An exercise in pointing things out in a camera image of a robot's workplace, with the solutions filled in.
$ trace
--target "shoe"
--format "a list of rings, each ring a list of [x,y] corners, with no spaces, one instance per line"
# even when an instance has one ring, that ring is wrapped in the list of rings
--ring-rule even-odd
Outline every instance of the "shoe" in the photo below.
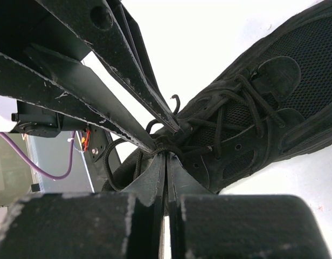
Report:
[[[176,118],[181,132],[162,128],[156,136],[168,136],[184,168],[213,193],[272,162],[331,145],[332,1],[256,42]],[[117,184],[139,175],[138,158],[148,165],[151,156],[141,156],[135,151],[117,169]]]

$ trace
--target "black sneaker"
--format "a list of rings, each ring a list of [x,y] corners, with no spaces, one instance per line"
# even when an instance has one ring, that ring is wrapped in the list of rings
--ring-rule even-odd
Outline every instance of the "black sneaker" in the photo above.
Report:
[[[157,133],[168,136],[184,155],[184,168],[213,193],[272,162],[331,145],[332,1],[256,42],[177,120],[183,132]],[[134,152],[115,172],[117,185],[138,176],[137,157]]]

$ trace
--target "shoe eyelet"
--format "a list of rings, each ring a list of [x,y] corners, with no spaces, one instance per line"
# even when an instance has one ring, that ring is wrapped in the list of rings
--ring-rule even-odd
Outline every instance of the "shoe eyelet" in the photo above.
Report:
[[[239,151],[239,150],[241,150],[241,148],[242,148],[241,144],[237,144],[234,149],[236,151]]]

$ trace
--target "cable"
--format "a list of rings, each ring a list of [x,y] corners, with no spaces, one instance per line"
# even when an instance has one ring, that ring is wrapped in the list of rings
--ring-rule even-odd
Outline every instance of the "cable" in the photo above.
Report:
[[[43,171],[40,169],[36,164],[34,164],[25,154],[22,152],[22,150],[14,143],[14,141],[9,138],[5,133],[0,132],[0,136],[18,153],[18,155],[34,170],[36,170],[38,173],[51,178],[53,180],[62,180],[66,178],[71,171],[71,167],[73,165],[73,145],[74,145],[74,137],[75,137],[75,131],[72,132],[71,134],[71,142],[70,142],[70,158],[69,158],[69,166],[68,166],[68,171],[61,176],[54,176],[51,174],[48,174],[47,172]]]

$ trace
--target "screw hole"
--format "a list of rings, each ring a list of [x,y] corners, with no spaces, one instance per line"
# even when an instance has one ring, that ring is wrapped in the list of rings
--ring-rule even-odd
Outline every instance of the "screw hole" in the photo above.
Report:
[[[100,30],[107,31],[111,27],[110,14],[104,6],[96,6],[91,10],[90,14],[92,23]]]
[[[241,144],[237,144],[235,149],[238,151],[238,150],[241,150]]]

